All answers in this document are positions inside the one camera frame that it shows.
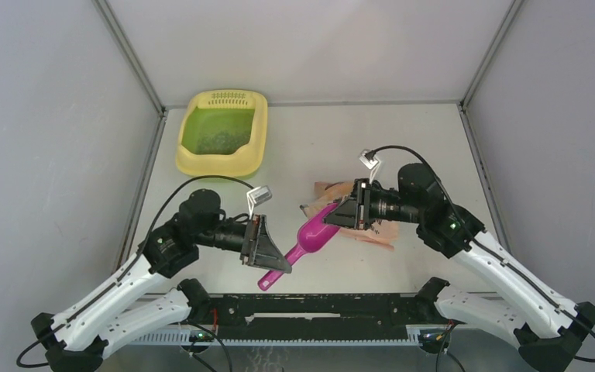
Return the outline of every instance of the purple scoop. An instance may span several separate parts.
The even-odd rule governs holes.
[[[311,217],[297,232],[297,244],[289,250],[284,257],[291,266],[307,253],[318,252],[339,231],[338,226],[326,225],[323,218],[330,213],[337,204],[324,207],[317,215]],[[267,291],[279,278],[284,275],[281,271],[268,271],[259,280],[258,285],[262,291]]]

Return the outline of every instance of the yellow plastic tray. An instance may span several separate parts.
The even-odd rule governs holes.
[[[193,97],[177,140],[177,168],[199,176],[242,177],[261,165],[268,101],[254,91],[205,91]]]

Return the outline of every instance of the white wall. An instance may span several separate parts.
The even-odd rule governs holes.
[[[0,1],[0,371],[108,276],[155,122],[91,2]]]
[[[514,254],[595,304],[595,2],[526,3],[470,117]]]
[[[111,0],[166,105],[460,100],[511,0]]]

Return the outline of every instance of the scoop handle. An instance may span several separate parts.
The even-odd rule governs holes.
[[[303,250],[300,244],[295,244],[291,250],[286,253],[286,260],[288,261],[291,266],[293,266],[300,257],[304,256],[308,253],[306,250]],[[267,291],[268,288],[272,287],[279,278],[284,275],[281,271],[270,270],[268,271],[263,277],[257,282],[261,291]]]

